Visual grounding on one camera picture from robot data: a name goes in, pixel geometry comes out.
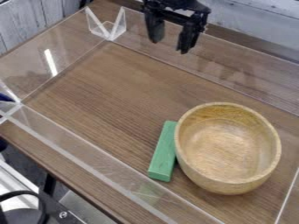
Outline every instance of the wooden table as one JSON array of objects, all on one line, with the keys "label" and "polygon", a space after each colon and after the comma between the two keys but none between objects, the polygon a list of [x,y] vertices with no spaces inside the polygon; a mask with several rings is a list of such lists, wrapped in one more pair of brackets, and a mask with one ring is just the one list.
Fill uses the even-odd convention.
[{"label": "wooden table", "polygon": [[[116,5],[109,2],[96,2],[92,10],[105,19],[117,13]],[[174,166],[170,183],[160,184],[225,223],[273,223],[299,164],[299,119],[281,110],[293,110],[296,113],[299,109],[299,94],[295,92],[299,85],[297,65],[205,38],[205,58],[196,51],[192,55],[197,57],[198,65],[205,65],[196,68],[198,73],[193,75],[121,45],[110,42],[96,45],[93,38],[81,39],[86,35],[78,29],[81,25],[80,17],[73,17],[72,22],[56,27],[74,34],[62,36],[72,41],[64,42],[60,47],[74,47],[70,43],[82,47],[88,42],[96,48],[22,103],[144,175],[165,120],[176,121],[189,108],[204,102],[235,102],[251,107],[275,125],[283,143],[281,161],[261,187],[232,197],[208,193],[188,180],[178,165]],[[33,38],[26,45],[41,43],[44,38]],[[210,61],[210,56],[216,54],[218,57]],[[6,62],[13,58],[9,59],[9,54],[6,57],[0,59],[0,69],[10,66]],[[232,70],[237,71],[233,79],[222,78]],[[218,75],[213,79],[218,84],[205,80],[209,74]],[[260,100],[264,102],[220,84],[232,85],[231,88],[243,87],[239,92],[256,98],[261,95],[264,98]],[[24,86],[18,86],[22,90],[20,96],[25,96],[28,85],[24,83]],[[0,135],[114,220],[124,223],[162,222],[14,124],[2,123]],[[97,157],[86,155],[85,159],[94,163]],[[292,213],[292,216],[292,220],[297,221],[297,214]]]}]

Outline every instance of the clear acrylic enclosure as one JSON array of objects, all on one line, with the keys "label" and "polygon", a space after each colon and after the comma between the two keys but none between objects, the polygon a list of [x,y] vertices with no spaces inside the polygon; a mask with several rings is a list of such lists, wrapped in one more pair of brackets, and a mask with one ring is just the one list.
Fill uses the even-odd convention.
[{"label": "clear acrylic enclosure", "polygon": [[[180,30],[166,22],[153,44],[140,12],[121,8],[116,21],[101,21],[89,8],[77,12],[1,58],[0,92],[14,99],[1,102],[1,124],[17,126],[166,223],[295,223],[299,66],[206,34],[180,55]],[[240,196],[204,192],[177,166],[170,183],[145,176],[164,120],[212,101],[244,102],[281,137],[271,179]]]}]

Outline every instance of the green block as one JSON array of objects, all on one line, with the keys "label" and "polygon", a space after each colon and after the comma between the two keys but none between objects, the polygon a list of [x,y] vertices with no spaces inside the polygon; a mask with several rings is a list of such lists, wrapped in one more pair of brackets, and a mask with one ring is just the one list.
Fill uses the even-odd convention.
[{"label": "green block", "polygon": [[164,182],[170,181],[174,162],[173,131],[177,122],[165,121],[162,132],[154,147],[153,157],[148,168],[148,177]]}]

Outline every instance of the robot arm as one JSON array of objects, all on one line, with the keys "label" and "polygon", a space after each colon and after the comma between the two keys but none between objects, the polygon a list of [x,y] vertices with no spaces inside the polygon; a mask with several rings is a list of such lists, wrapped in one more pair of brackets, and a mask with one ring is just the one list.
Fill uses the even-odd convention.
[{"label": "robot arm", "polygon": [[[165,10],[193,11],[189,17]],[[194,46],[208,20],[210,9],[196,0],[144,0],[144,21],[148,38],[157,43],[164,38],[164,20],[181,25],[176,50],[186,53]]]}]

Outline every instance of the black cable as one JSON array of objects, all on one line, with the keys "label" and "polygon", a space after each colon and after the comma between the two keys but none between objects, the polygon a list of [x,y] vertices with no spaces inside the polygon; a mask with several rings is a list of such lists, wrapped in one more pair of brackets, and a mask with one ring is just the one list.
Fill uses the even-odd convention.
[{"label": "black cable", "polygon": [[0,195],[0,202],[2,202],[5,200],[9,200],[12,197],[16,197],[16,196],[20,196],[20,195],[24,195],[24,194],[34,196],[38,199],[38,201],[41,202],[40,203],[41,217],[37,221],[37,224],[44,224],[45,218],[46,218],[45,203],[42,201],[41,196],[36,192],[30,192],[30,191],[8,192],[8,193]]}]

